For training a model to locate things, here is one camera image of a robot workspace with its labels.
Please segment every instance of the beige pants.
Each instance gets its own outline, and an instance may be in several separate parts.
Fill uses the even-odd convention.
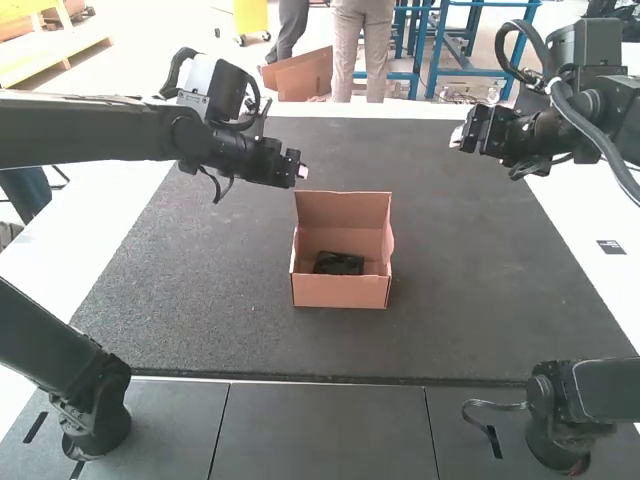
[[[364,29],[367,102],[381,103],[387,85],[387,53],[395,0],[333,0],[332,100],[351,101],[358,37]]]

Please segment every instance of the wooden pallet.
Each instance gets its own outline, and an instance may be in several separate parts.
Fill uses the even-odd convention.
[[[49,7],[51,1],[34,3],[38,8]],[[68,70],[71,68],[69,58],[73,55],[99,43],[113,44],[109,34],[98,24],[87,23],[82,28],[73,28],[62,0],[53,0],[53,3],[64,30],[41,31],[38,12],[31,12],[36,31],[0,44],[0,88],[12,87],[51,67]]]

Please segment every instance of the small sticker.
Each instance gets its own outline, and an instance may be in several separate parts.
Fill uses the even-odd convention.
[[[620,244],[615,240],[596,240],[602,251],[607,255],[626,255]]]

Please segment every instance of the wooden board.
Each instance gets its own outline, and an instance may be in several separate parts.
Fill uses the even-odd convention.
[[[35,32],[0,44],[0,86],[9,88],[53,66],[70,68],[69,57],[101,42],[113,44],[104,29]]]
[[[20,17],[8,22],[0,22],[0,42],[33,32],[31,18]]]

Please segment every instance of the box flap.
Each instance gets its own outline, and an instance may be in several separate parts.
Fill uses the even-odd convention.
[[[298,190],[294,195],[301,227],[386,230],[389,224],[390,192]]]
[[[260,70],[260,72],[262,73],[264,86],[271,90],[278,90],[276,74],[280,70],[295,67],[296,65],[300,65],[301,63],[305,63],[310,60],[316,60],[325,56],[333,58],[333,47],[321,48],[319,50],[314,50],[313,52],[298,55],[297,57],[280,60],[279,62],[272,63],[271,65],[266,65]]]
[[[395,248],[395,238],[391,228],[391,208],[387,211],[387,218],[382,232],[382,261],[389,265],[389,275],[391,275],[391,255]]]
[[[331,93],[333,58],[325,55],[276,72],[281,102],[306,102]]]

